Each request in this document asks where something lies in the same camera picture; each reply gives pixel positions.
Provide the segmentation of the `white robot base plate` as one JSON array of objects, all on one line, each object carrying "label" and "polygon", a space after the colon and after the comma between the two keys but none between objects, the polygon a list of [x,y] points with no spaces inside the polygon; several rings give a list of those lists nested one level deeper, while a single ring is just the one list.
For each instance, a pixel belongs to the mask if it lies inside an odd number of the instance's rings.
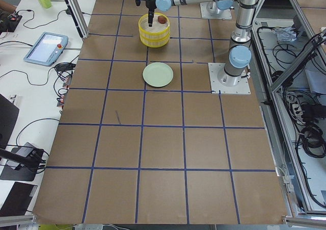
[{"label": "white robot base plate", "polygon": [[245,70],[240,76],[231,77],[224,72],[225,63],[208,63],[211,92],[213,94],[250,95]]}]

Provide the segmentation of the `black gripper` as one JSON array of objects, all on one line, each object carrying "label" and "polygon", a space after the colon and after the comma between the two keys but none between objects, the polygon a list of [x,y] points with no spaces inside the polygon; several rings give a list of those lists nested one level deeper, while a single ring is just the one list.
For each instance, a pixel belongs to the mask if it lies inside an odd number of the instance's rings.
[{"label": "black gripper", "polygon": [[153,19],[154,19],[154,13],[156,9],[156,0],[145,0],[146,1],[146,7],[148,10],[148,26],[152,27],[153,25]]}]

